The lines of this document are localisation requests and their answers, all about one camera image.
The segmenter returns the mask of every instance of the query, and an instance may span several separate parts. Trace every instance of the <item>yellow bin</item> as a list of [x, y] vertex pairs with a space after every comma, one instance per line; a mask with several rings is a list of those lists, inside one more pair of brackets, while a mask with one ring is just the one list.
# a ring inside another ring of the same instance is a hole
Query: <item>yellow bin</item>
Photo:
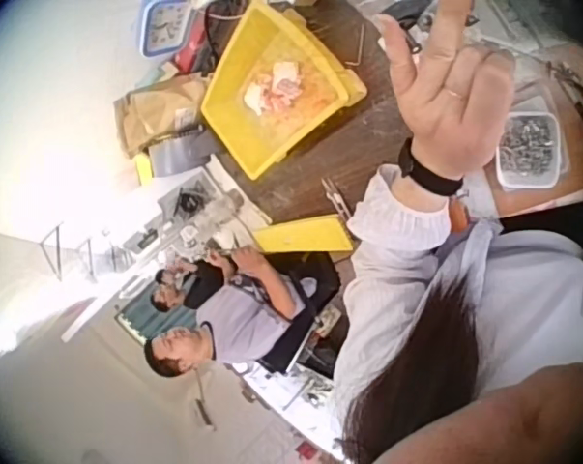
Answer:
[[[259, 117], [244, 104], [244, 93], [276, 61], [300, 64], [304, 92], [288, 114]], [[222, 55], [202, 112], [235, 161], [256, 179], [332, 114], [365, 96], [356, 74], [342, 67], [299, 14], [290, 9], [281, 14], [253, 0]]]

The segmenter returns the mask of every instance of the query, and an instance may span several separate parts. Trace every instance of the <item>wooden workbench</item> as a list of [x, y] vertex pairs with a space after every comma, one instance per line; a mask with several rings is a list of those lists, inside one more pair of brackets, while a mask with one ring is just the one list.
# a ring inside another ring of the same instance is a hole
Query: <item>wooden workbench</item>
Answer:
[[[321, 185], [324, 176], [334, 180], [351, 208], [355, 208], [376, 168], [384, 162], [396, 162], [409, 136], [398, 112], [388, 61], [377, 44], [379, 34], [374, 26], [339, 0], [320, 0], [315, 7], [297, 10], [308, 20], [308, 28], [343, 63], [356, 60], [361, 26], [365, 23], [363, 59], [353, 69], [368, 88], [368, 95], [328, 119], [256, 181], [251, 181], [230, 155], [220, 158], [244, 192], [274, 222], [333, 213], [334, 207]], [[566, 126], [571, 172], [552, 190], [504, 192], [497, 184], [494, 169], [488, 166], [487, 178], [500, 216], [511, 216], [583, 189], [583, 123], [559, 87], [551, 87], [553, 91], [558, 93], [554, 100]]]

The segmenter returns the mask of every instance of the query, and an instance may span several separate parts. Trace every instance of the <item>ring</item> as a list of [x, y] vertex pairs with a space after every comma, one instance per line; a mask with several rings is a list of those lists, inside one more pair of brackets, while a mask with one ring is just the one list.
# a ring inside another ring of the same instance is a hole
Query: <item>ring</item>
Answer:
[[449, 89], [448, 87], [444, 87], [444, 90], [446, 92], [448, 92], [450, 95], [452, 95], [453, 97], [458, 98], [459, 100], [465, 100], [465, 97], [463, 97], [461, 94], [459, 94], [458, 92], [455, 92], [452, 89]]

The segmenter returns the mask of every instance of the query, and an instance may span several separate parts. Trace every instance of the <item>white plastic container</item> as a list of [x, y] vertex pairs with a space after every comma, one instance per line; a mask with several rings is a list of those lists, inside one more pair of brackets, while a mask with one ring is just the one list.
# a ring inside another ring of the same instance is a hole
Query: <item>white plastic container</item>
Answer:
[[551, 189], [555, 187], [560, 178], [562, 140], [558, 120], [553, 114], [544, 111], [513, 111], [509, 114], [509, 120], [530, 116], [543, 117], [549, 120], [551, 138], [553, 140], [553, 158], [546, 172], [540, 175], [522, 175], [517, 172], [503, 170], [500, 157], [501, 147], [498, 147], [496, 153], [497, 180], [507, 189]]

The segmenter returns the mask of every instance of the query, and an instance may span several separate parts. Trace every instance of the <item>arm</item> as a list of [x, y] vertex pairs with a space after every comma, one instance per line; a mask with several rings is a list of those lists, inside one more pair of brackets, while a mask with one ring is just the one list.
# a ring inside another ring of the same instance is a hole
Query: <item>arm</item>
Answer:
[[244, 246], [233, 252], [233, 260], [242, 272], [261, 281], [276, 312], [289, 321], [295, 317], [296, 304], [289, 288], [261, 253], [251, 246]]
[[583, 445], [583, 364], [545, 368], [399, 442], [378, 464], [572, 462]]
[[296, 305], [289, 288], [280, 277], [278, 271], [266, 261], [263, 268], [257, 271], [255, 277], [265, 287], [265, 291], [272, 302], [272, 307], [276, 312], [288, 321], [292, 320], [295, 317]]
[[[471, 0], [439, 5], [417, 67], [398, 23], [378, 20], [398, 109], [414, 134], [414, 157], [440, 177], [461, 179], [494, 156], [512, 102], [514, 61], [485, 47], [461, 49]], [[345, 292], [350, 329], [335, 369], [340, 419], [413, 327], [437, 269], [430, 251], [450, 234], [447, 208], [446, 199], [385, 166], [349, 221], [363, 243], [353, 257], [356, 279]]]

